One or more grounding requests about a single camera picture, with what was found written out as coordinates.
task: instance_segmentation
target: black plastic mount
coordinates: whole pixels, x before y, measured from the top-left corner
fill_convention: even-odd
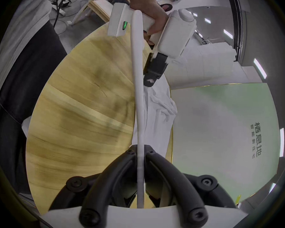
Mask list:
[[[145,68],[143,85],[152,87],[157,79],[159,79],[167,68],[166,55],[158,53],[156,58],[152,59],[152,53],[149,54]]]
[[[136,161],[133,145],[102,173],[70,178],[50,210],[82,206],[79,220],[84,227],[105,227],[108,205],[130,207],[136,196]],[[236,207],[214,177],[183,174],[149,145],[145,145],[145,183],[155,207],[177,205],[182,227],[202,227],[208,220],[205,204]]]

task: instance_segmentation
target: wooden chair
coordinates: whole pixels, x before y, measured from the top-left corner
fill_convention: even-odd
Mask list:
[[[113,9],[113,5],[110,4],[107,0],[89,0],[76,14],[71,25],[74,25],[77,23],[78,19],[81,17],[83,12],[90,8],[90,11],[87,13],[87,16],[89,16],[92,12],[95,12],[100,18],[102,18],[103,21],[106,23],[109,22],[111,12]]]

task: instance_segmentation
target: human hand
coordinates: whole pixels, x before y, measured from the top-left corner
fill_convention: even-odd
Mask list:
[[[145,3],[130,3],[130,8],[140,10],[142,13],[150,16],[155,20],[155,23],[147,31],[147,35],[151,36],[159,31],[162,31],[168,20],[168,15],[157,2]]]

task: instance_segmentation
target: white towel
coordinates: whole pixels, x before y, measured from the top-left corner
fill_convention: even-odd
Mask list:
[[[171,99],[170,88],[163,75],[152,87],[144,86],[145,136],[144,144],[150,145],[157,153],[166,156],[170,132],[177,114],[175,102]],[[137,122],[135,118],[132,144],[137,144]]]

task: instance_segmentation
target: finger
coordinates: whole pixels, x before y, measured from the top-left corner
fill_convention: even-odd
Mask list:
[[[149,28],[147,35],[153,35],[165,27],[167,20],[168,20],[168,15],[163,11],[164,14],[162,14],[160,17],[155,19],[155,23]]]

